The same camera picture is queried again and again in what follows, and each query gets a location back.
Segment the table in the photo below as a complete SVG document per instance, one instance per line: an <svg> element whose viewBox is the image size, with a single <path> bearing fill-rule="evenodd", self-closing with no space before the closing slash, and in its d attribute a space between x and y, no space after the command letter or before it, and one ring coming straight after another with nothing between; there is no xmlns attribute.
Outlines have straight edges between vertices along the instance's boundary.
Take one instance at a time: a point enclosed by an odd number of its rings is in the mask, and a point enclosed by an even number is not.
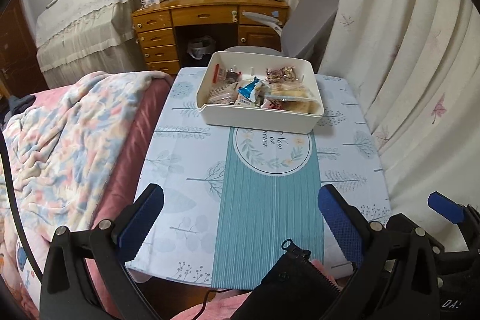
<svg viewBox="0 0 480 320"><path fill-rule="evenodd" d="M380 160L348 83L317 75L325 115L309 135L209 126L195 105L205 68L180 70L142 169L165 206L130 269L216 288L253 289L283 253L312 251L335 277L351 273L318 211L331 183L369 221L390 203Z"/></svg>
<svg viewBox="0 0 480 320"><path fill-rule="evenodd" d="M132 19L147 68L176 75L181 65L195 62L187 44L201 36L213 37L217 51L236 45L281 51L277 32L242 13L265 14L285 24L288 7L274 0L166 0L135 11Z"/></svg>

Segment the trash can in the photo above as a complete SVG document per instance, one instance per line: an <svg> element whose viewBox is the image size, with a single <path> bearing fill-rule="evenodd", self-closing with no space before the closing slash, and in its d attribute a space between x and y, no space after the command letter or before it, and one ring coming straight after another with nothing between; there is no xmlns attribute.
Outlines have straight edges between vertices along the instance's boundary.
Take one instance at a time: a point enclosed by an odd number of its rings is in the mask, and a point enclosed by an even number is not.
<svg viewBox="0 0 480 320"><path fill-rule="evenodd" d="M215 40L210 36L188 41L187 53L196 60L199 67L206 67L215 52Z"/></svg>

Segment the circular logo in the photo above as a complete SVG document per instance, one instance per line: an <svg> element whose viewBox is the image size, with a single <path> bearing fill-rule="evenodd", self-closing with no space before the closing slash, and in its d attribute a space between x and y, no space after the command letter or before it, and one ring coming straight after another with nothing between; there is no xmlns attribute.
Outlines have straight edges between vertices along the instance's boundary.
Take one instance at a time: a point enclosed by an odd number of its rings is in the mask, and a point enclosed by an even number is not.
<svg viewBox="0 0 480 320"><path fill-rule="evenodd" d="M309 135L237 128L233 146L240 160L264 175L284 176L299 171L310 158Z"/></svg>

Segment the black cable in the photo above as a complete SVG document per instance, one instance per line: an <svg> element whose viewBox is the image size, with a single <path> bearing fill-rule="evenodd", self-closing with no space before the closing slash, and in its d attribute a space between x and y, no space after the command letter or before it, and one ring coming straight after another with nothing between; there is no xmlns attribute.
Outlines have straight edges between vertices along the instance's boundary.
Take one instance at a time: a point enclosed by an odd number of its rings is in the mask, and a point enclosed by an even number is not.
<svg viewBox="0 0 480 320"><path fill-rule="evenodd" d="M10 167L10 158L8 156L8 149L7 144L5 142L5 138L3 137L3 132L0 130L0 157L3 165L3 174L5 176L5 185L7 187L7 196L8 202L10 204L11 216L13 217L13 221L15 223L15 227L17 228L18 237L20 238L20 243L27 255L27 259L30 262L30 266L37 276L40 283L42 283L43 274L38 266L35 257L33 256L32 249L28 244L27 236L25 235L25 231L23 230L22 220L20 218L20 213L18 212L18 205L17 199L15 197L15 189L14 189L14 180L11 177L11 167Z"/></svg>
<svg viewBox="0 0 480 320"><path fill-rule="evenodd" d="M231 289L226 289L226 290L216 290L216 289L210 289L209 291L207 291L207 293L205 294L205 298L203 299L203 305L202 305L202 309L200 309L200 311L192 317L191 320L197 320L200 315L205 311L205 308L207 307L207 300L208 300L208 295L210 293L225 293L225 292L229 292Z"/></svg>

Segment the zipper pull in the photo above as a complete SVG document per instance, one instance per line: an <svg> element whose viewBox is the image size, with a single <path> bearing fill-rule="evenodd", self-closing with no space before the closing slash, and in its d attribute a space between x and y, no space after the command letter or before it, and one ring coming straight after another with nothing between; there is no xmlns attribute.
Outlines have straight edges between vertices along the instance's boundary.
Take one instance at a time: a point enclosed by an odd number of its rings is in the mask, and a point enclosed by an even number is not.
<svg viewBox="0 0 480 320"><path fill-rule="evenodd" d="M311 251L309 250L302 250L299 246L297 246L292 239L287 239L282 243L282 250L290 253L295 258L301 257L303 260L310 259Z"/></svg>

